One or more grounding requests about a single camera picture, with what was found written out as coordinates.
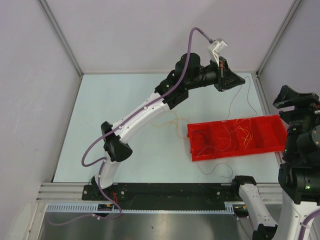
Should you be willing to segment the red plastic bin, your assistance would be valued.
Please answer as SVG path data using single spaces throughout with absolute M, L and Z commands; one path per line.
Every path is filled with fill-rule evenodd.
M 193 162 L 283 152 L 287 130 L 277 115 L 191 123 L 187 137 Z

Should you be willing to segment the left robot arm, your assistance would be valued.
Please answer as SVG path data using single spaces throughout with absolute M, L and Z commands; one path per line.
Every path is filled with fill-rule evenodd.
M 189 97 L 189 91 L 214 86 L 219 92 L 245 84 L 245 79 L 232 72 L 227 60 L 220 56 L 217 62 L 202 66 L 196 53 L 186 53 L 175 64 L 166 79 L 137 109 L 113 124 L 101 125 L 106 159 L 95 176 L 93 194 L 100 200 L 110 196 L 115 173 L 121 162 L 133 153 L 130 139 L 152 119 L 170 111 Z

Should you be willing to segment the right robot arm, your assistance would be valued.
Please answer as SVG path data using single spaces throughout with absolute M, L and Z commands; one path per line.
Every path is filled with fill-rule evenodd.
M 245 203 L 254 240 L 306 240 L 320 215 L 320 100 L 283 85 L 273 102 L 288 124 L 283 163 L 278 171 L 282 188 L 279 221 L 266 208 L 252 176 L 237 175 L 230 194 Z

